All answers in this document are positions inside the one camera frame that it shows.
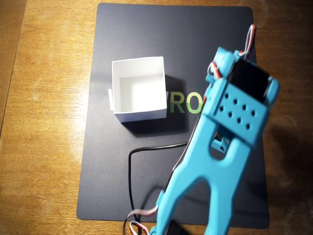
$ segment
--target black mat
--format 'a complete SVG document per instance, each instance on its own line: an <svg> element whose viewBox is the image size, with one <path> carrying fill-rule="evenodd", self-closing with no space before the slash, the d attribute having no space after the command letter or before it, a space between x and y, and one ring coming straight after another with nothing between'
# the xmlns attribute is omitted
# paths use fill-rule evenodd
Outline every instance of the black mat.
<svg viewBox="0 0 313 235"><path fill-rule="evenodd" d="M171 92L184 99L203 95L206 70L218 46L244 49L253 22L246 7L152 6L100 4L98 6L89 105L81 180L77 204L80 219L124 220L131 210L128 196L128 153L137 147L187 141L197 114L175 107ZM166 119L121 124L110 111L111 62L146 56L164 56L168 113ZM255 50L251 54L255 61ZM198 99L191 99L193 109ZM134 204L152 208L183 149L137 153L133 157ZM199 183L178 205L181 223L207 224L210 189ZM247 163L234 198L231 226L266 228L269 223L263 145Z"/></svg>

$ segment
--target wooden table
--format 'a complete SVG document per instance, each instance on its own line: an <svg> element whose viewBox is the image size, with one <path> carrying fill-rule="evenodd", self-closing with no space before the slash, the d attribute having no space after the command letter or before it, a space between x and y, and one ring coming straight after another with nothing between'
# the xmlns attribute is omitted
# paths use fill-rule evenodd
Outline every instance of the wooden table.
<svg viewBox="0 0 313 235"><path fill-rule="evenodd" d="M281 83L263 137L270 226L231 229L229 234L311 235L312 1L129 2L253 9L258 63ZM0 3L0 117L6 104L0 137L0 235L121 234L122 222L76 217L98 3ZM205 229L187 227L194 234Z"/></svg>

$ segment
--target red and white wire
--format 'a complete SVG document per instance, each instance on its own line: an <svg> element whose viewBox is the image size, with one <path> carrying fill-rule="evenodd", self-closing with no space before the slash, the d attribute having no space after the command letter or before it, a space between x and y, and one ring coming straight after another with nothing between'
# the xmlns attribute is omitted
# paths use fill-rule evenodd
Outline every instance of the red and white wire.
<svg viewBox="0 0 313 235"><path fill-rule="evenodd" d="M128 215L127 218L131 217L132 215L136 214L136 215L143 215L143 216L151 216L153 214L155 214L157 212L158 206L155 206L154 208L152 208L151 210L140 210L140 209L136 209L131 211ZM137 221L131 221L129 223L129 229L131 230L131 233L133 235L137 235L137 233L135 232L135 230L132 228L132 224L135 224L136 226L140 227L145 233L146 235L149 235L149 231L148 229L143 226L142 224L138 223Z"/></svg>
<svg viewBox="0 0 313 235"><path fill-rule="evenodd" d="M131 217L134 214L138 214L138 215L143 215L143 216L150 216L153 215L154 213L156 213L157 211L157 206L155 206L154 208L152 208L151 210L140 210L140 209L136 209L131 211L128 215L127 218Z"/></svg>
<svg viewBox="0 0 313 235"><path fill-rule="evenodd" d="M214 61L212 61L210 64L209 64L209 67L207 67L207 73L212 73L214 74L214 76L217 78L217 79L220 79L222 78L222 75L219 71L219 68L217 67L216 63Z"/></svg>
<svg viewBox="0 0 313 235"><path fill-rule="evenodd" d="M141 229L145 232L146 235L149 235L149 231L148 231L147 227L145 227L144 225L138 223L138 222L135 221L135 220L132 220L132 221L129 223L129 229L131 230L132 235L138 235L138 234L136 233L136 231L133 229L132 224L135 224L137 227L141 228Z"/></svg>
<svg viewBox="0 0 313 235"><path fill-rule="evenodd" d="M255 31L256 31L256 25L252 24L250 26L248 34L246 36L245 50L239 52L239 55L243 56L245 60L247 59L249 53L251 52L251 49L252 49L252 46L253 46L253 42L254 42L254 38L255 38Z"/></svg>

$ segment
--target blue robotic arm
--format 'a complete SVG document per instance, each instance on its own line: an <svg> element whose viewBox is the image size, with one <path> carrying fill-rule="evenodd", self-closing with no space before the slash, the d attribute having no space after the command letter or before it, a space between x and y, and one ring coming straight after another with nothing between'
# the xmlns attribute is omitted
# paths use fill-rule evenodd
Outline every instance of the blue robotic arm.
<svg viewBox="0 0 313 235"><path fill-rule="evenodd" d="M262 137L279 84L239 51L220 47L214 65L218 74L208 71L206 102L183 160L159 195L157 224L151 235L165 234L179 200L203 179L211 186L205 234L228 232L232 199L248 157ZM210 146L226 152L225 158L213 158Z"/></svg>

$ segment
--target cardboard box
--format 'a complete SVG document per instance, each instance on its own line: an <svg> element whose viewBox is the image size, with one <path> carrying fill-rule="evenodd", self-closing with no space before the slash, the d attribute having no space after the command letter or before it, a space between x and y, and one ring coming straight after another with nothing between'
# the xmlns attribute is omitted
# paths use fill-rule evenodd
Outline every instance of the cardboard box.
<svg viewBox="0 0 313 235"><path fill-rule="evenodd" d="M163 57L112 62L112 106L120 122L166 117Z"/></svg>

